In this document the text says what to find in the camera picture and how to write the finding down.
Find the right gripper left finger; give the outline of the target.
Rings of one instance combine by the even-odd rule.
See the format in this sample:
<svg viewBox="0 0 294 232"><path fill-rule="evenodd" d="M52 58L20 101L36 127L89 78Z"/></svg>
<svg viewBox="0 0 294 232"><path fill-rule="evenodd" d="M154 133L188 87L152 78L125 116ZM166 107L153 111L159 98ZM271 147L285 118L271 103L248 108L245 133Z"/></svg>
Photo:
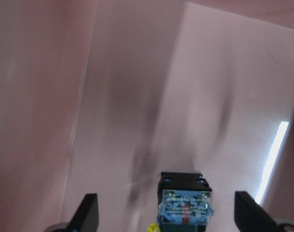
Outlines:
<svg viewBox="0 0 294 232"><path fill-rule="evenodd" d="M66 227L67 232L96 232L99 226L98 197L86 194Z"/></svg>

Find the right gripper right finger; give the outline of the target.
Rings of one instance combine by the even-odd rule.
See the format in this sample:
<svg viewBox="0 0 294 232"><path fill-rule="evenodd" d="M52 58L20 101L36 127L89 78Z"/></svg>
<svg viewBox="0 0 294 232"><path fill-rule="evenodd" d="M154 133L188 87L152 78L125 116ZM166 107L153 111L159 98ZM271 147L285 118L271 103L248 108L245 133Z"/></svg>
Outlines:
<svg viewBox="0 0 294 232"><path fill-rule="evenodd" d="M277 223L246 191L235 192L234 221L240 232L277 232Z"/></svg>

